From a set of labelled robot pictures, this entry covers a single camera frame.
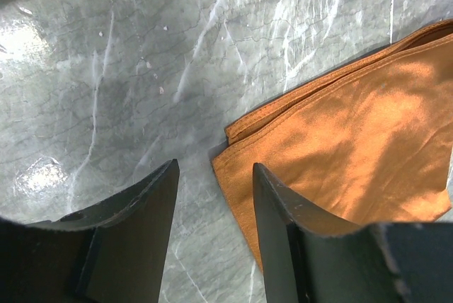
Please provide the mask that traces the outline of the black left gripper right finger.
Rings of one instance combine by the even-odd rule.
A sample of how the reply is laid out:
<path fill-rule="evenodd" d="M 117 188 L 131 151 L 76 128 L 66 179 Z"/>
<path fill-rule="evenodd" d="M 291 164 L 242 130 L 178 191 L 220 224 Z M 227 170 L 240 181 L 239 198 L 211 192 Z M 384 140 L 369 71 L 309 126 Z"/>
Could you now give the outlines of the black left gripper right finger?
<path fill-rule="evenodd" d="M 253 167 L 269 302 L 451 302 L 452 224 L 339 218 Z"/>

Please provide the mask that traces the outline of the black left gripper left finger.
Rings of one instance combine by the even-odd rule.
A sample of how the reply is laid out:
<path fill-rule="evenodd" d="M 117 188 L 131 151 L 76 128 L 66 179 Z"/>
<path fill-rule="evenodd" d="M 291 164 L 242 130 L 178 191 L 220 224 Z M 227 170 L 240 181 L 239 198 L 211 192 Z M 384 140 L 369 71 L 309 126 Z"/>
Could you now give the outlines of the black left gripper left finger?
<path fill-rule="evenodd" d="M 140 182 L 56 222 L 1 220 L 2 302 L 157 302 L 180 170 Z"/>

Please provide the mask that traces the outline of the orange cloth napkin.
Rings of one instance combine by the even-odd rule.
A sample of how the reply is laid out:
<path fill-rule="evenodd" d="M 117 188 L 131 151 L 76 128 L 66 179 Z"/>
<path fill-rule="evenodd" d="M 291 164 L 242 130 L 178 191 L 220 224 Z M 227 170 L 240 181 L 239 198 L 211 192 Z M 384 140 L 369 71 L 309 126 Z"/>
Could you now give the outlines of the orange cloth napkin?
<path fill-rule="evenodd" d="M 452 21 L 314 79 L 225 134 L 212 166 L 256 261 L 256 163 L 350 222 L 433 222 L 452 207 Z"/>

